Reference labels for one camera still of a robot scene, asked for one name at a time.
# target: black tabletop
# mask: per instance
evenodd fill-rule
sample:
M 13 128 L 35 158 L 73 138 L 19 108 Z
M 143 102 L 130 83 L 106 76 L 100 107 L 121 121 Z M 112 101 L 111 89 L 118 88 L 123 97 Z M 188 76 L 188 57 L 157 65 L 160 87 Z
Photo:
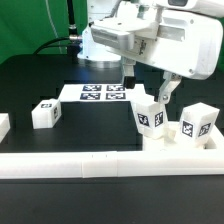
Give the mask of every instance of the black tabletop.
M 58 98 L 64 84 L 117 84 L 120 68 L 72 64 L 66 56 L 19 56 L 0 67 L 0 111 L 11 130 L 1 152 L 120 151 L 141 149 L 130 102 L 62 103 L 62 117 L 50 129 L 33 129 L 31 111 Z
M 160 71 L 138 65 L 136 72 L 148 93 L 159 88 Z M 11 130 L 0 151 L 140 150 L 129 102 L 63 103 L 54 128 L 32 128 L 32 109 L 43 99 L 57 98 L 64 84 L 117 83 L 120 78 L 119 69 L 82 67 L 66 56 L 8 59 L 0 66 L 0 112 L 9 113 Z M 222 107 L 221 96 L 215 96 L 222 80 L 218 72 L 203 84 L 184 80 L 167 106 L 169 118 L 179 119 L 183 106 L 198 100 Z M 222 129 L 222 114 L 219 121 Z M 223 189 L 222 175 L 1 180 L 0 223 L 222 224 Z

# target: tag on cube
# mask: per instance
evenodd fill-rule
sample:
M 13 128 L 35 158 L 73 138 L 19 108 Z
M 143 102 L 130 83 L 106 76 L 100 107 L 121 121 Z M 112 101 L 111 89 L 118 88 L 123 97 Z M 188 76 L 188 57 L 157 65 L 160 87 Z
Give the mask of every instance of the tag on cube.
M 219 109 L 204 103 L 185 107 L 174 140 L 193 147 L 206 144 L 218 114 Z
M 131 101 L 138 132 L 146 137 L 158 139 L 165 134 L 167 114 L 164 104 L 154 101 L 154 97 L 138 95 Z
M 32 111 L 33 128 L 52 128 L 61 117 L 59 100 L 43 100 Z

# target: green wall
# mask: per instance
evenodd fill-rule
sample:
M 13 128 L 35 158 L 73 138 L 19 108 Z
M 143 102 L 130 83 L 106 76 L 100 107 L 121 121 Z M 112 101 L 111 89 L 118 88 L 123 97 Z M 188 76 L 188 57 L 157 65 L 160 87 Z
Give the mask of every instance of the green wall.
M 48 0 L 58 36 L 68 36 L 66 0 Z M 86 1 L 73 0 L 79 33 L 87 24 Z M 45 0 L 0 0 L 0 63 L 12 55 L 33 53 L 54 39 Z M 43 53 L 60 53 L 58 49 Z

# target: white robot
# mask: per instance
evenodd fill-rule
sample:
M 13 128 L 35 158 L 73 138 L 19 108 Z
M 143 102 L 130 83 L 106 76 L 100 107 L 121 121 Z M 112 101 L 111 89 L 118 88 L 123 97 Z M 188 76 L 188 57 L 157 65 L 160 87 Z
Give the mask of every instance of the white robot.
M 168 103 L 181 77 L 206 79 L 215 70 L 223 37 L 220 0 L 122 1 L 116 17 L 95 20 L 93 40 L 122 56 L 126 88 L 134 87 L 133 66 L 165 71 L 158 101 Z
M 165 82 L 156 99 L 158 106 L 147 97 L 143 99 L 144 96 L 132 101 L 138 131 L 143 137 L 165 136 L 168 128 L 164 104 L 169 102 L 182 76 L 203 80 L 214 72 L 223 27 L 213 17 L 223 16 L 224 3 L 219 0 L 122 1 L 116 16 L 91 24 L 93 40 L 108 46 L 109 52 L 122 56 L 126 88 L 135 86 L 133 66 L 136 61 L 165 71 Z M 193 147 L 206 143 L 218 111 L 204 104 L 185 108 L 176 142 L 185 140 L 185 145 L 192 142 Z

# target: black and white pattern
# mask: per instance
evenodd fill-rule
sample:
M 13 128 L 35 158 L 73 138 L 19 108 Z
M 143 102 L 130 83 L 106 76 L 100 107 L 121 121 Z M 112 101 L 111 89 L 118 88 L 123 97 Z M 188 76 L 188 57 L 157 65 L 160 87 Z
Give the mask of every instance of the black and white pattern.
M 82 93 L 80 100 L 100 100 L 100 93 Z
M 107 85 L 107 91 L 125 91 L 122 85 Z
M 106 93 L 106 100 L 125 100 L 125 93 Z
M 149 127 L 149 119 L 148 119 L 147 116 L 142 115 L 142 114 L 138 114 L 138 120 L 139 120 L 140 124 Z
M 40 105 L 41 108 L 51 108 L 52 104 L 51 103 L 43 103 Z
M 192 137 L 194 131 L 194 126 L 186 121 L 183 121 L 182 133 Z
M 160 112 L 155 115 L 155 127 L 163 124 L 163 112 Z
M 200 137 L 202 135 L 206 135 L 209 132 L 210 127 L 211 127 L 211 123 L 203 125 L 201 127 L 198 137 Z
M 93 91 L 101 91 L 101 85 L 84 85 L 82 91 L 85 92 L 93 92 Z
M 54 119 L 56 119 L 58 117 L 58 108 L 55 107 L 54 108 Z

